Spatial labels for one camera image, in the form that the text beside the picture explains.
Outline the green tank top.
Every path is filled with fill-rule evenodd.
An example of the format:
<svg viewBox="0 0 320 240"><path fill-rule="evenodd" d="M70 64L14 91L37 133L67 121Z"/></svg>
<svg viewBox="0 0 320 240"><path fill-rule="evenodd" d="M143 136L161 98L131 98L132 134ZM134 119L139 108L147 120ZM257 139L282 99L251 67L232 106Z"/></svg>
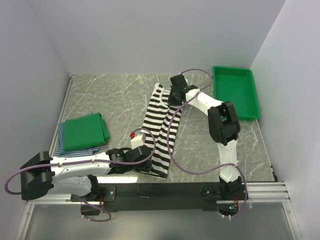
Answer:
<svg viewBox="0 0 320 240"><path fill-rule="evenodd" d="M110 137L107 125L100 112L68 119L63 127L63 150L77 151L98 147Z"/></svg>

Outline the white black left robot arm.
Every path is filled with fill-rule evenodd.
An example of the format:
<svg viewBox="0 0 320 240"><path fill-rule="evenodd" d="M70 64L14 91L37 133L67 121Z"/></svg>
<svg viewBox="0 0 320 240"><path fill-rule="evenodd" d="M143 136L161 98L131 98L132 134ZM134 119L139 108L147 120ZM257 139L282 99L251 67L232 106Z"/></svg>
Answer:
<svg viewBox="0 0 320 240"><path fill-rule="evenodd" d="M46 194L73 194L94 201L100 195L98 177L148 171L151 153L146 145L80 157L51 157L47 151L40 152L20 168L21 198L30 201Z"/></svg>

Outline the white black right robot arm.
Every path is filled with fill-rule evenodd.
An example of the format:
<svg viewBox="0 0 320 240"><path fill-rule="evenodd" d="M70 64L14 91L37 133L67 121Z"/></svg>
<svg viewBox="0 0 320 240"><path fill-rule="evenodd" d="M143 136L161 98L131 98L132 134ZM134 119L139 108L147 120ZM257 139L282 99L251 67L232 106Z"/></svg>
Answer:
<svg viewBox="0 0 320 240"><path fill-rule="evenodd" d="M178 107L191 105L203 112L208 119L209 134L217 143L222 168L219 174L217 197L230 200L244 190L241 174L237 170L237 140L241 130L232 102L222 102L204 93L195 85L188 85L182 74L170 78L168 104Z"/></svg>

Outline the black white striped tank top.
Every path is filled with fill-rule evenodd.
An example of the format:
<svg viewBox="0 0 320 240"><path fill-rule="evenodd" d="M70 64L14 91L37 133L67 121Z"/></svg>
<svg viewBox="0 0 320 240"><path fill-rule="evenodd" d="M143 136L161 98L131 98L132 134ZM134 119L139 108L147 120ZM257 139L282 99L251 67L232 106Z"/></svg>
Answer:
<svg viewBox="0 0 320 240"><path fill-rule="evenodd" d="M166 179L169 173L171 157L174 151L182 111L175 111L177 106L170 106L170 91L156 83L151 94L141 133L145 135L144 144L155 151L150 159L151 169L141 173Z"/></svg>

